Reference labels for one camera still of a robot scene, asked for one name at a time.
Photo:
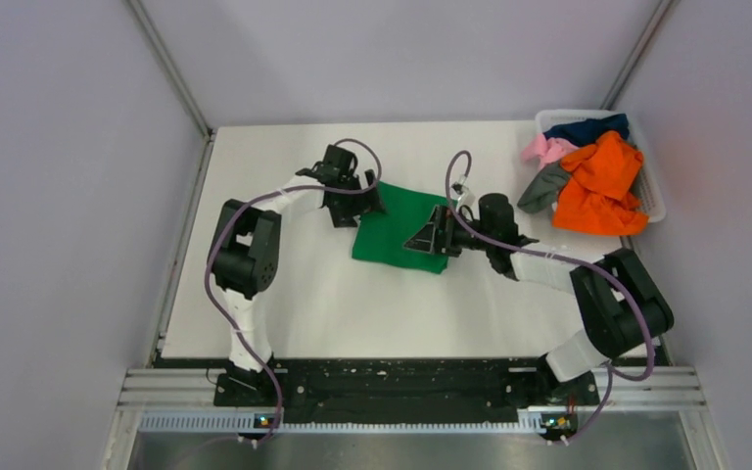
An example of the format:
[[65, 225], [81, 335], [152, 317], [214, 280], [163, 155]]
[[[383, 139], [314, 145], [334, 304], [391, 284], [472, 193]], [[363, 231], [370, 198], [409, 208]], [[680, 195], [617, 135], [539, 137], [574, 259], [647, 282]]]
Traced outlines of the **green t shirt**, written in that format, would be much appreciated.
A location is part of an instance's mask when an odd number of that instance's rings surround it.
[[447, 269], [447, 256], [415, 252], [404, 244], [429, 220], [436, 206], [446, 203], [446, 198], [385, 182], [379, 183], [379, 191], [386, 212], [370, 212], [360, 218], [352, 259], [443, 273]]

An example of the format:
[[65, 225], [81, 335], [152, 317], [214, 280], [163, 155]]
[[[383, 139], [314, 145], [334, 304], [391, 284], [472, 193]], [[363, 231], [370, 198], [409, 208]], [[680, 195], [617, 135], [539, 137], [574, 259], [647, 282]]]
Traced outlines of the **orange t shirt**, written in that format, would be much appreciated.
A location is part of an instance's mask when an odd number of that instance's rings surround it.
[[644, 155], [618, 132], [605, 132], [559, 163], [570, 179], [558, 195], [554, 227], [615, 237], [638, 235], [646, 228], [649, 216], [632, 194]]

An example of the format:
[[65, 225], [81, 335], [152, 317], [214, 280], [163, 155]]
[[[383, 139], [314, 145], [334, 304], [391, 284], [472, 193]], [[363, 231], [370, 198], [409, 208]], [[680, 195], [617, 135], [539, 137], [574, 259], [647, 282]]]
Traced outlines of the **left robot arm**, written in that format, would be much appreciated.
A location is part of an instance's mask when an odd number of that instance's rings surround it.
[[226, 201], [207, 255], [204, 288], [230, 331], [227, 380], [251, 404], [283, 404], [283, 388], [273, 371], [261, 294], [275, 280], [282, 230], [288, 222], [328, 211], [336, 228], [355, 228], [368, 213], [385, 212], [379, 190], [381, 160], [359, 174], [351, 138], [326, 147], [321, 160], [298, 170], [282, 186], [247, 202]]

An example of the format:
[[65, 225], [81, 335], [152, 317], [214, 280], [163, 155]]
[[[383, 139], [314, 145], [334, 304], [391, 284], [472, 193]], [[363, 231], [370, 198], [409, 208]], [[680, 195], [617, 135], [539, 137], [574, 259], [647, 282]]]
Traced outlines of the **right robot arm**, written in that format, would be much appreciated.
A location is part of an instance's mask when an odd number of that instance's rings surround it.
[[614, 376], [613, 361], [635, 348], [645, 350], [646, 365], [632, 378], [649, 377], [653, 340], [674, 325], [671, 308], [634, 251], [620, 248], [598, 260], [563, 254], [524, 234], [502, 194], [481, 197], [475, 209], [434, 206], [403, 246], [448, 258], [481, 253], [508, 281], [518, 325], [545, 341], [545, 352], [526, 374], [523, 394], [531, 404], [589, 399], [593, 369], [604, 366]]

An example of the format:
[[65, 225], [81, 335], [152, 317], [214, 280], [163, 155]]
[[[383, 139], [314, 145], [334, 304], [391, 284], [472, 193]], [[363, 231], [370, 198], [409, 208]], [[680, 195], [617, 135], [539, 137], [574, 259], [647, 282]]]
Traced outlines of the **grey t shirt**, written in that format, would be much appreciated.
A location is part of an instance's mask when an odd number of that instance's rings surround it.
[[547, 164], [524, 190], [517, 207], [529, 214], [546, 210], [558, 201], [560, 192], [570, 180], [571, 172], [564, 169], [560, 162]]

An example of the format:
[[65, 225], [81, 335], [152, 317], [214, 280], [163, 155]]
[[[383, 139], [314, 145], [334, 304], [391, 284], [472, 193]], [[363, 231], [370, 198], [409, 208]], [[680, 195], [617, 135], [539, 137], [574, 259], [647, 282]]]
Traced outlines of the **pink t shirt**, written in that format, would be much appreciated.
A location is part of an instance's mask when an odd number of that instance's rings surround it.
[[541, 170], [578, 150], [579, 147], [567, 139], [547, 138], [541, 133], [521, 152], [520, 159], [523, 163], [536, 162], [538, 170]]

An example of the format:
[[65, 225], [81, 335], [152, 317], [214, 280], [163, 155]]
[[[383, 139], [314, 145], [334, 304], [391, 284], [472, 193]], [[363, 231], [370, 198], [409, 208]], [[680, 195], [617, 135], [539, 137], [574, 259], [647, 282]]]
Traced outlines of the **navy blue t shirt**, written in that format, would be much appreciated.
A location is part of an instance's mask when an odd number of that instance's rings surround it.
[[560, 123], [550, 127], [542, 135], [546, 139], [564, 139], [577, 147], [584, 147], [595, 143], [609, 131], [615, 131], [622, 139], [628, 140], [631, 136], [628, 117], [625, 114], [616, 114]]

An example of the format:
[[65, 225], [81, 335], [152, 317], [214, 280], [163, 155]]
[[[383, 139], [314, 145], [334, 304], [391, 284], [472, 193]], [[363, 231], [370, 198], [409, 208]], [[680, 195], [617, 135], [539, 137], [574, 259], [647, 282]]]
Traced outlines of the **white plastic laundry basket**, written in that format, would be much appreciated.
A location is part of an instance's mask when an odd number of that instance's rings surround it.
[[[619, 114], [620, 112], [610, 110], [542, 110], [535, 115], [535, 123], [537, 133], [543, 133], [554, 125], [583, 121], [588, 118], [608, 118]], [[640, 209], [648, 215], [649, 222], [660, 222], [666, 216], [666, 207], [658, 184], [656, 158], [635, 117], [631, 114], [626, 114], [626, 117], [629, 124], [629, 142], [635, 145], [644, 155], [644, 163], [634, 181], [632, 192], [639, 198]]]

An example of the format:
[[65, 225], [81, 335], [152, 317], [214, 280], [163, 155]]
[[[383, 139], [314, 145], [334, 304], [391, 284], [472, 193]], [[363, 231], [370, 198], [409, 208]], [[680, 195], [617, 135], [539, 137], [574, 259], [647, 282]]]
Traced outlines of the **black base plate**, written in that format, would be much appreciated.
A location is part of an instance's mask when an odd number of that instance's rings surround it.
[[513, 423], [530, 406], [596, 405], [592, 373], [557, 381], [534, 358], [277, 359], [218, 375], [220, 407], [282, 407], [286, 424]]

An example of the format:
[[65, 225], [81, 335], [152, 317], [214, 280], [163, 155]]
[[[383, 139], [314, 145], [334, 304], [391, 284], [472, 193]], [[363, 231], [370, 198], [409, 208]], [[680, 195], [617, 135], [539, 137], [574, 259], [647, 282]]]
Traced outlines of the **aluminium frame rail left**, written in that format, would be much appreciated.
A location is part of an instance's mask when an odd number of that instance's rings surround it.
[[175, 98], [180, 103], [187, 117], [191, 119], [196, 130], [206, 139], [210, 139], [213, 130], [205, 118], [197, 100], [184, 79], [182, 72], [174, 61], [157, 24], [152, 19], [145, 3], [140, 0], [122, 0], [140, 31], [146, 46], [150, 50]]

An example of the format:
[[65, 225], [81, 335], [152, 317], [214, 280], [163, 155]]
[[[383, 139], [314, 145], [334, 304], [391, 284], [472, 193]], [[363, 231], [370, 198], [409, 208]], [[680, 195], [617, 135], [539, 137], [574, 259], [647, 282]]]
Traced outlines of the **aluminium frame rail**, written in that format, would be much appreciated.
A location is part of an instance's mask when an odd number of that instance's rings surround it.
[[617, 106], [646, 55], [655, 44], [657, 36], [680, 3], [680, 0], [656, 2], [655, 8], [601, 101], [600, 110], [612, 110]]
[[191, 119], [196, 130], [206, 139], [210, 139], [213, 130], [205, 118], [197, 100], [184, 79], [182, 72], [174, 61], [157, 24], [152, 19], [145, 3], [140, 0], [122, 0], [140, 31], [146, 46], [150, 50], [175, 98], [180, 103], [187, 117]]

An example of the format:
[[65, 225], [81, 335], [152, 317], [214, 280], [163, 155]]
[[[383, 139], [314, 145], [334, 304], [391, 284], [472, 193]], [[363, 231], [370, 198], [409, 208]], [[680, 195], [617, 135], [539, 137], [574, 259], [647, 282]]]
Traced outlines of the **aluminium frame rail right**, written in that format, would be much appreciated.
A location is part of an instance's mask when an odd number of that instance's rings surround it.
[[656, 2], [655, 8], [601, 101], [600, 110], [612, 110], [617, 106], [646, 55], [655, 44], [657, 36], [680, 3], [680, 0]]

